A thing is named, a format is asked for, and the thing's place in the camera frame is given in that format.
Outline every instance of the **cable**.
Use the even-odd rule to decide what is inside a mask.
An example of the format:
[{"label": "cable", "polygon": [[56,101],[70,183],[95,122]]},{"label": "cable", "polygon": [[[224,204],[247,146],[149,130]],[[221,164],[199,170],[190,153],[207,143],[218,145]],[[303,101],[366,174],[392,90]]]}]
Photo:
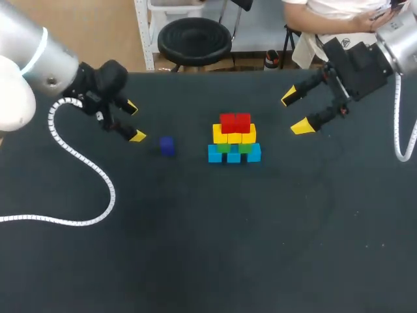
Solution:
[{"label": "cable", "polygon": [[103,219],[105,219],[113,210],[116,202],[116,192],[113,186],[113,183],[111,182],[110,178],[107,176],[104,171],[99,168],[94,162],[91,162],[88,158],[84,157],[77,151],[75,151],[73,148],[71,148],[69,145],[64,142],[61,137],[58,135],[57,130],[55,129],[55,113],[58,110],[59,107],[61,107],[63,104],[72,104],[74,106],[77,106],[79,108],[83,107],[83,104],[78,99],[74,98],[62,98],[55,102],[53,106],[50,108],[49,115],[48,115],[48,125],[50,128],[50,132],[52,135],[52,138],[67,152],[69,152],[71,155],[76,157],[78,160],[82,161],[84,164],[86,164],[88,167],[92,168],[98,175],[103,178],[104,182],[107,184],[109,191],[110,191],[110,202],[107,206],[107,209],[98,217],[92,219],[92,220],[83,220],[83,221],[75,221],[75,220],[61,220],[60,218],[53,218],[49,216],[42,216],[42,215],[12,215],[12,216],[0,216],[0,222],[11,222],[13,220],[37,220],[42,222],[49,222],[54,224],[60,224],[65,226],[91,226],[93,224],[96,224],[98,222],[101,222]]},{"label": "cable", "polygon": [[414,145],[417,140],[417,121],[414,124],[414,128],[411,132],[411,137],[405,155],[401,154],[401,147],[399,143],[399,105],[401,103],[401,76],[395,74],[395,104],[394,104],[394,146],[395,146],[395,155],[398,160],[406,162],[410,160],[412,151],[414,150]]}]

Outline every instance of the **hand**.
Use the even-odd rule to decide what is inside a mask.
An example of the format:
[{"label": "hand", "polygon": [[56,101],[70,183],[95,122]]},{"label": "hand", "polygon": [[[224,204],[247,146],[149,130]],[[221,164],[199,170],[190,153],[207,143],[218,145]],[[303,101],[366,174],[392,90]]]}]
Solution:
[{"label": "hand", "polygon": [[377,11],[366,12],[355,16],[351,22],[355,33],[374,33],[379,27],[389,22],[395,15],[394,11],[387,11],[376,20],[371,20]]}]

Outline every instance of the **black stool seat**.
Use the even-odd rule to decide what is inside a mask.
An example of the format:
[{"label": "black stool seat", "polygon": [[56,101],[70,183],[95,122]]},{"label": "black stool seat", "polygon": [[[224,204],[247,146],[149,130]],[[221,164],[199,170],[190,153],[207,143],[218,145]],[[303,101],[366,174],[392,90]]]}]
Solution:
[{"label": "black stool seat", "polygon": [[222,60],[232,49],[229,30],[206,18],[182,18],[158,35],[158,49],[169,61],[185,67],[203,67]]}]

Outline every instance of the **light blue block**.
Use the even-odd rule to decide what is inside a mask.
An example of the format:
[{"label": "light blue block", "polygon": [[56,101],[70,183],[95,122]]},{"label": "light blue block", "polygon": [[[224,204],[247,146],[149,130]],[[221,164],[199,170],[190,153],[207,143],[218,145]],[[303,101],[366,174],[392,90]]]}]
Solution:
[{"label": "light blue block", "polygon": [[208,163],[222,163],[222,154],[217,152],[217,145],[208,145]]},{"label": "light blue block", "polygon": [[248,163],[249,162],[260,162],[261,161],[261,145],[259,143],[252,144],[252,152],[248,153]]},{"label": "light blue block", "polygon": [[227,163],[240,163],[238,145],[232,145],[230,152],[227,154]]}]

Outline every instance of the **yellow block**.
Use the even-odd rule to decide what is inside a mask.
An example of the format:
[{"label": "yellow block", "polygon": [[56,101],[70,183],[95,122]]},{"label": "yellow block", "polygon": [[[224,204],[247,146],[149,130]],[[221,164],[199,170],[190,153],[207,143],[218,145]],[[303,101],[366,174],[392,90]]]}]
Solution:
[{"label": "yellow block", "polygon": [[250,133],[242,135],[242,143],[255,143],[256,142],[256,128],[255,124],[250,125]]},{"label": "yellow block", "polygon": [[222,134],[221,124],[213,124],[213,143],[216,145],[227,143],[227,134]]},{"label": "yellow block", "polygon": [[239,133],[233,133],[229,134],[227,137],[227,143],[233,145],[235,143],[242,143],[242,134]]}]

